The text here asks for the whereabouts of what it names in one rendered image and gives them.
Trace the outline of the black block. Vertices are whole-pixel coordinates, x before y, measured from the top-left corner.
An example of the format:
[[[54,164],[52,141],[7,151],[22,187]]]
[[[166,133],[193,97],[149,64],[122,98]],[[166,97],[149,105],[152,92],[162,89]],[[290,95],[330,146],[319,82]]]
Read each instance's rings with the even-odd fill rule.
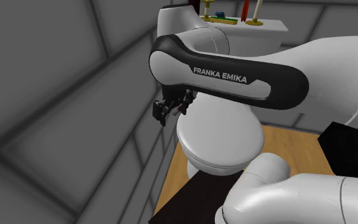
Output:
[[[335,175],[358,178],[358,129],[332,122],[317,140]]]

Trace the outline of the cream stick on gold base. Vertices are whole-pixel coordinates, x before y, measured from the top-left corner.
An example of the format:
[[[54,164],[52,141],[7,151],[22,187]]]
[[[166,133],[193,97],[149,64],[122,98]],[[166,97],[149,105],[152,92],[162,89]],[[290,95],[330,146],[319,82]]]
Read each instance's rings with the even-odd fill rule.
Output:
[[[263,5],[263,0],[258,0],[257,4],[256,4],[256,7],[255,7],[255,10],[254,10],[254,15],[252,17],[252,20],[245,21],[245,23],[247,25],[255,25],[255,26],[263,25],[263,23],[258,20],[259,11],[260,11],[262,5]]]

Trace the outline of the red utensil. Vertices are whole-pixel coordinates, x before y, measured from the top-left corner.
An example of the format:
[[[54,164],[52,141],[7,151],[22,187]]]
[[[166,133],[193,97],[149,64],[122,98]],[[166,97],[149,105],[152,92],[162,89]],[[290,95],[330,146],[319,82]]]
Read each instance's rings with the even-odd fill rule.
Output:
[[[248,11],[249,11],[249,4],[250,0],[244,0],[243,8],[242,8],[242,14],[241,14],[241,21],[245,22],[247,19]]]

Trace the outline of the yellow candlestick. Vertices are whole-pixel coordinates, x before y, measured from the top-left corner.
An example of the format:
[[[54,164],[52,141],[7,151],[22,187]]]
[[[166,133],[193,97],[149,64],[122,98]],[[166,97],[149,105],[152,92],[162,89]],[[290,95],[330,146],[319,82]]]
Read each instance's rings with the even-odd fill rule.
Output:
[[[205,3],[205,8],[204,8],[204,15],[202,16],[202,19],[205,21],[209,21],[210,17],[209,17],[209,8],[210,8],[210,4],[213,3],[215,0],[200,0],[201,3]]]

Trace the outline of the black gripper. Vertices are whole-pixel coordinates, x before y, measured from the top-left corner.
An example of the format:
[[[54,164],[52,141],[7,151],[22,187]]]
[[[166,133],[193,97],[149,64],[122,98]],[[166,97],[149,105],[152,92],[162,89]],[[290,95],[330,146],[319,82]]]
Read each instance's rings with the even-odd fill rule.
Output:
[[[172,114],[174,116],[179,113],[186,115],[189,105],[195,100],[195,92],[186,90],[181,87],[162,86],[163,100],[153,101],[153,117],[159,121],[164,127],[166,126],[167,116],[170,114],[173,107]]]

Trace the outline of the dark robot stand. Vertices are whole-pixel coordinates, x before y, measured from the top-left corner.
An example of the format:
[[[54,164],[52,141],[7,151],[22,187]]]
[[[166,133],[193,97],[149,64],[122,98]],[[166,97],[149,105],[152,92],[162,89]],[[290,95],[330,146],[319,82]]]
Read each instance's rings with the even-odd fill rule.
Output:
[[[243,172],[214,176],[198,171],[149,224],[215,224],[215,213]]]

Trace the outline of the dark red tall object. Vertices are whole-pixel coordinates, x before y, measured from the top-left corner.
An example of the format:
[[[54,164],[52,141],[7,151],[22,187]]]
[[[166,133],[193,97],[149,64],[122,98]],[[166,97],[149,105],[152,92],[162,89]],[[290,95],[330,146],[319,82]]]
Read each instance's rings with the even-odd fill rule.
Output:
[[[194,7],[194,10],[197,15],[200,13],[200,0],[188,0],[188,4],[192,5]]]

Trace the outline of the white toilet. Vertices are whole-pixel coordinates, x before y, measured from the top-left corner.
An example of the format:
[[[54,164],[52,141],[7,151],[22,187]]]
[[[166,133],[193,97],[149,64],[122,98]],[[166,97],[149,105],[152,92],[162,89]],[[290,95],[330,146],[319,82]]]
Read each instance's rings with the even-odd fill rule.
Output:
[[[288,29],[280,20],[261,26],[215,23],[227,36],[230,55],[254,57],[276,53]],[[177,121],[177,136],[188,159],[187,173],[227,176],[244,169],[264,145],[262,123],[281,111],[256,108],[199,93]]]

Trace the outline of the green and yellow flat block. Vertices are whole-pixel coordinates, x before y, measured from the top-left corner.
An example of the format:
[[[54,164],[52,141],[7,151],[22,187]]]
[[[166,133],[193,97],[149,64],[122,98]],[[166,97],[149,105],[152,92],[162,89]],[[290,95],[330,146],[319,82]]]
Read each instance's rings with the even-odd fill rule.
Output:
[[[237,25],[238,24],[237,19],[223,18],[223,17],[210,17],[209,21],[214,22],[214,23],[229,24],[229,25]]]

